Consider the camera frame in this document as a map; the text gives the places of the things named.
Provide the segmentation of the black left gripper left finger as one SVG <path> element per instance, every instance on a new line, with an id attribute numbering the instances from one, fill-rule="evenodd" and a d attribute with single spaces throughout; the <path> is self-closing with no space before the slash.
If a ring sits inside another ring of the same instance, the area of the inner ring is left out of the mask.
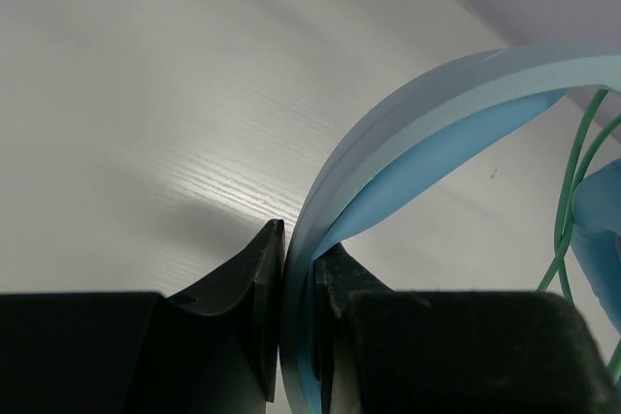
<path id="1" fill-rule="evenodd" d="M 274 400 L 284 224 L 172 296 L 5 294 L 5 413 L 262 413 Z"/>

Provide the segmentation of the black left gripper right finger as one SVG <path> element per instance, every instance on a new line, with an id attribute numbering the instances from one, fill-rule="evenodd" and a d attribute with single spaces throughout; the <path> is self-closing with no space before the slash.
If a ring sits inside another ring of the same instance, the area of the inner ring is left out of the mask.
<path id="1" fill-rule="evenodd" d="M 336 245 L 314 264 L 325 413 L 616 413 L 578 311 L 524 291 L 394 291 Z"/>

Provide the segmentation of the light blue headphones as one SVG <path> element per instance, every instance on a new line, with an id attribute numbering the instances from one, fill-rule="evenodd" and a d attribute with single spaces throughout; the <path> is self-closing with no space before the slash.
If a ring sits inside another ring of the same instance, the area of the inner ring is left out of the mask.
<path id="1" fill-rule="evenodd" d="M 618 91 L 619 52 L 530 45 L 475 53 L 403 85 L 345 135 L 310 189 L 284 266 L 280 361 L 293 412 L 321 409 L 312 367 L 314 261 L 581 86 Z"/>

